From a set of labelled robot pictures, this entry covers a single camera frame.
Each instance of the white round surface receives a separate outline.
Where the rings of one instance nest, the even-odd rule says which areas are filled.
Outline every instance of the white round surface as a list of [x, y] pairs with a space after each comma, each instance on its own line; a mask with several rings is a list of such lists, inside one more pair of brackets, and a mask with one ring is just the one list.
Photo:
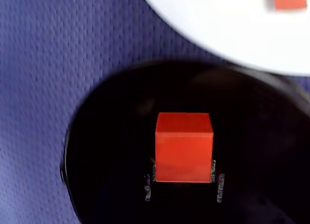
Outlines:
[[220, 57], [261, 71], [310, 75], [310, 7], [276, 11], [272, 0], [146, 1], [176, 31]]

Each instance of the red block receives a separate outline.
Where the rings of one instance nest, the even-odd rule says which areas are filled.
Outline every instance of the red block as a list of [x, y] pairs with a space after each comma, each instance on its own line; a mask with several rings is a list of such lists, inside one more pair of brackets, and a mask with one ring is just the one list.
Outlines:
[[155, 134], [156, 181], [210, 182], [213, 130], [206, 113], [160, 113]]
[[300, 9], [307, 7], [306, 0], [275, 0], [276, 9]]

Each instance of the small red block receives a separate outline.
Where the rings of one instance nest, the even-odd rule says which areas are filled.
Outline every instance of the small red block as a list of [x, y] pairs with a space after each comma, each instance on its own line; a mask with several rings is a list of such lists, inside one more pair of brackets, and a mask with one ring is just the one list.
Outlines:
[[289, 10], [307, 7], [306, 0], [275, 0], [276, 9]]
[[156, 181], [210, 182], [213, 130], [206, 113], [160, 113], [155, 134]]

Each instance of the blue mesh fabric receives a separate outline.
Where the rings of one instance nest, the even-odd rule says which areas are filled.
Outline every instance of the blue mesh fabric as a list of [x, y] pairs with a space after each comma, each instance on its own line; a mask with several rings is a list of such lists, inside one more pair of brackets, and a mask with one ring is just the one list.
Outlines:
[[76, 107], [108, 75], [171, 59], [220, 60], [144, 0], [0, 0], [0, 223], [78, 223], [59, 175]]

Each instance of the cube front face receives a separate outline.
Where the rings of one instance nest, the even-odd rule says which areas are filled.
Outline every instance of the cube front face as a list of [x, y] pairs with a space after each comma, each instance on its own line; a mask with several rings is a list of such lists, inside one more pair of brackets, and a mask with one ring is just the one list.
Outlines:
[[[167, 121], [170, 114], [160, 115], [164, 115]], [[198, 124], [210, 125], [208, 114], [199, 115], [205, 122]], [[180, 121], [189, 122], [193, 116], [184, 113], [180, 117]], [[178, 132], [177, 126], [174, 128], [175, 130], [156, 132], [156, 181], [209, 183], [213, 148], [212, 130]]]

